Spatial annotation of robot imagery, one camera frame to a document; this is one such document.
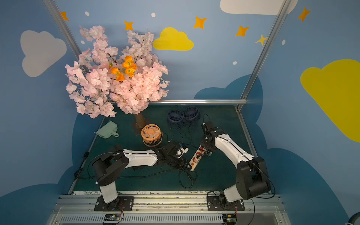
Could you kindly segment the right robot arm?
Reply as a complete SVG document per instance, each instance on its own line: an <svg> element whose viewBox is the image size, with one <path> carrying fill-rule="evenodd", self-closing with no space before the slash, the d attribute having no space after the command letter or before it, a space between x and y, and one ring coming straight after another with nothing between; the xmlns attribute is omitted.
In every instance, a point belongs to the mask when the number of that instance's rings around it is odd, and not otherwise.
<svg viewBox="0 0 360 225"><path fill-rule="evenodd" d="M208 121L202 124L204 136L200 150L222 151L236 168L235 184L223 190L223 197L229 203L249 200L272 189L266 163L261 157L254 157L244 151L223 130Z"/></svg>

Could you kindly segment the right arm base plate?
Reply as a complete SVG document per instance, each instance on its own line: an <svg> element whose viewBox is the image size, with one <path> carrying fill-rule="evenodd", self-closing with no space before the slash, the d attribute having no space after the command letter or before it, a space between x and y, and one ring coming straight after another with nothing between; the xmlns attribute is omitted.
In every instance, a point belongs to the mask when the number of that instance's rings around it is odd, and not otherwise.
<svg viewBox="0 0 360 225"><path fill-rule="evenodd" d="M235 202L228 202L224 197L219 196L207 196L208 211L245 211L244 202L238 200Z"/></svg>

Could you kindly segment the white red power strip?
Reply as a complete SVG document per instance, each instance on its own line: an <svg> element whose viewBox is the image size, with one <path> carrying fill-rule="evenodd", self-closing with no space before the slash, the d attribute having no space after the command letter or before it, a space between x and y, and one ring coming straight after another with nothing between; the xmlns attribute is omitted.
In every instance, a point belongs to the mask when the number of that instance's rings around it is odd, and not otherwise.
<svg viewBox="0 0 360 225"><path fill-rule="evenodd" d="M198 165L201 158L207 153L207 150L203 147L200 147L195 154L193 155L192 159L190 160L189 164L191 166L191 171L193 172Z"/></svg>

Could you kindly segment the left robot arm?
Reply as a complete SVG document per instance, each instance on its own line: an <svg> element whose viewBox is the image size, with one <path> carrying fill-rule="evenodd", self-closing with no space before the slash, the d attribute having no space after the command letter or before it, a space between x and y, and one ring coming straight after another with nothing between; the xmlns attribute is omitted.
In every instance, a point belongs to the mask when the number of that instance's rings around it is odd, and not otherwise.
<svg viewBox="0 0 360 225"><path fill-rule="evenodd" d="M116 145L112 151L96 156L89 166L94 170L94 180L101 192L100 199L109 204L118 198L116 180L125 169L168 165L186 172L190 169L190 163L183 157L186 152L174 142L147 151L132 151Z"/></svg>

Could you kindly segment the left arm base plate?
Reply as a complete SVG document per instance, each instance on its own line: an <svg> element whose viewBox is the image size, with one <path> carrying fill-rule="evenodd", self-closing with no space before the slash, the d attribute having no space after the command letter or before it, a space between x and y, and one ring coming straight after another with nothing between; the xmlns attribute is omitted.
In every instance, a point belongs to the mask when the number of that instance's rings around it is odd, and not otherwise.
<svg viewBox="0 0 360 225"><path fill-rule="evenodd" d="M101 195L95 204L95 212L131 212L134 204L133 196L118 196L114 201L105 203Z"/></svg>

